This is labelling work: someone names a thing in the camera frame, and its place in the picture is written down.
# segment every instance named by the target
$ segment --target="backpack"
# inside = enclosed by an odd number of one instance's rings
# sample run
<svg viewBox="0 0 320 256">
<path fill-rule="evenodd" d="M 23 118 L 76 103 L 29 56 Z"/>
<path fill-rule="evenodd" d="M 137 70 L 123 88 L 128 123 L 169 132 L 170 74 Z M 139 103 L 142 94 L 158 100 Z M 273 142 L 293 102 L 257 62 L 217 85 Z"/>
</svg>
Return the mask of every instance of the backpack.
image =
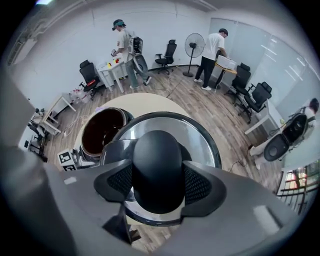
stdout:
<svg viewBox="0 0 320 256">
<path fill-rule="evenodd" d="M 127 36 L 130 37 L 129 42 L 128 42 L 129 54 L 131 54 L 133 56 L 141 55 L 144 41 L 140 37 L 136 36 L 135 33 L 133 33 L 131 35 L 127 30 L 125 30 L 125 33 Z"/>
</svg>

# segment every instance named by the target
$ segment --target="standing fan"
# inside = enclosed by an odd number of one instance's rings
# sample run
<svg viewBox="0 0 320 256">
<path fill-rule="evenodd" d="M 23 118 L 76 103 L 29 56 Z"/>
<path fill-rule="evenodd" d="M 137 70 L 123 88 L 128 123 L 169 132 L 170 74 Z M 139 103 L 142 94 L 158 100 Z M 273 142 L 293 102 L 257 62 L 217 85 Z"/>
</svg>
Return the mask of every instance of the standing fan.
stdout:
<svg viewBox="0 0 320 256">
<path fill-rule="evenodd" d="M 199 55 L 202 54 L 205 48 L 205 40 L 200 34 L 193 33 L 185 40 L 184 48 L 186 54 L 190 57 L 190 64 L 188 72 L 183 72 L 183 75 L 186 77 L 193 77 L 194 74 L 190 73 L 191 61 L 192 58 L 199 57 Z"/>
</svg>

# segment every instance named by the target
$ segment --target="white sneaker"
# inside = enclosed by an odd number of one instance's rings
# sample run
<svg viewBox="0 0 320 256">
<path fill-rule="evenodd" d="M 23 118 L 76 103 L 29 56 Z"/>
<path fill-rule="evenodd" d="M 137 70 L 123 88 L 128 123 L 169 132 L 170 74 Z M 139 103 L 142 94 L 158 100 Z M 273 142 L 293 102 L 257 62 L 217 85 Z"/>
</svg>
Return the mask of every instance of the white sneaker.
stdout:
<svg viewBox="0 0 320 256">
<path fill-rule="evenodd" d="M 196 83 L 203 83 L 204 82 L 200 78 L 199 79 L 194 79 L 193 81 L 195 81 Z"/>
<path fill-rule="evenodd" d="M 209 86 L 207 87 L 201 87 L 202 90 L 211 91 L 211 88 Z"/>
</svg>

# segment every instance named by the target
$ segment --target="black office chair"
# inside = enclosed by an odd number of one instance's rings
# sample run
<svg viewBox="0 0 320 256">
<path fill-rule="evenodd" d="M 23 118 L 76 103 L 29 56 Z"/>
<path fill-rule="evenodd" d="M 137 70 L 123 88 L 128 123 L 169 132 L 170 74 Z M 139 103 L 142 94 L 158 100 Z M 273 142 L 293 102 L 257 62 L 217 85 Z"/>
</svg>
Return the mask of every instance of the black office chair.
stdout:
<svg viewBox="0 0 320 256">
<path fill-rule="evenodd" d="M 177 48 L 176 40 L 171 39 L 167 45 L 164 58 L 161 58 L 162 53 L 156 54 L 159 56 L 159 58 L 155 59 L 154 61 L 161 65 L 161 68 L 159 69 L 158 74 L 160 74 L 161 71 L 166 71 L 167 74 L 169 75 L 170 74 L 169 70 L 172 70 L 172 71 L 174 70 L 173 68 L 168 67 L 168 64 L 172 64 L 174 62 L 173 56 L 176 48 Z"/>
<path fill-rule="evenodd" d="M 238 99 L 240 102 L 240 95 L 247 95 L 248 91 L 246 90 L 247 83 L 251 77 L 250 67 L 241 63 L 236 67 L 236 77 L 233 79 L 231 86 L 235 89 L 235 93 L 231 90 L 228 90 L 224 95 L 229 94 L 234 97 L 233 104 L 236 103 Z"/>
<path fill-rule="evenodd" d="M 240 116 L 242 113 L 246 112 L 248 117 L 249 117 L 249 121 L 247 122 L 248 124 L 251 123 L 251 116 L 252 116 L 252 110 L 254 110 L 255 112 L 259 113 L 261 110 L 263 110 L 266 105 L 264 104 L 266 102 L 267 99 L 271 98 L 271 91 L 272 88 L 266 83 L 258 83 L 256 86 L 254 86 L 253 84 L 251 84 L 252 86 L 249 88 L 249 90 L 247 91 L 248 94 L 244 95 L 244 100 L 247 103 L 247 106 L 244 105 L 239 105 L 241 108 L 243 108 L 243 111 L 241 113 L 238 113 L 238 116 Z M 252 97 L 249 94 L 249 91 L 255 88 L 253 90 Z"/>
<path fill-rule="evenodd" d="M 97 76 L 95 71 L 95 66 L 92 62 L 89 62 L 88 60 L 85 60 L 84 62 L 82 62 L 80 64 L 79 71 L 86 83 L 86 85 L 84 85 L 83 82 L 81 82 L 79 86 L 83 87 L 84 92 L 91 91 L 90 96 L 91 96 L 91 100 L 93 101 L 97 91 L 104 89 L 105 85 L 103 84 L 103 85 L 97 86 L 98 83 L 100 82 L 100 78 L 99 76 Z"/>
</svg>

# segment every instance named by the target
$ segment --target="black pants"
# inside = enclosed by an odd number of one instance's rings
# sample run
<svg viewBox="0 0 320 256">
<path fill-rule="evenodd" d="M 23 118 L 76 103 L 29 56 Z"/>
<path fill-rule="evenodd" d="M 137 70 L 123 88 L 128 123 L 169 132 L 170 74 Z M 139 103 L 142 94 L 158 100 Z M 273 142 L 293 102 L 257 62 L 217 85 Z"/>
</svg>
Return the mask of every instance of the black pants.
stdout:
<svg viewBox="0 0 320 256">
<path fill-rule="evenodd" d="M 202 71 L 204 70 L 204 81 L 203 81 L 203 88 L 206 88 L 209 83 L 209 79 L 211 77 L 212 71 L 214 70 L 215 67 L 215 60 L 202 57 L 201 59 L 201 65 L 198 68 L 198 71 L 196 72 L 195 79 L 199 79 Z"/>
</svg>

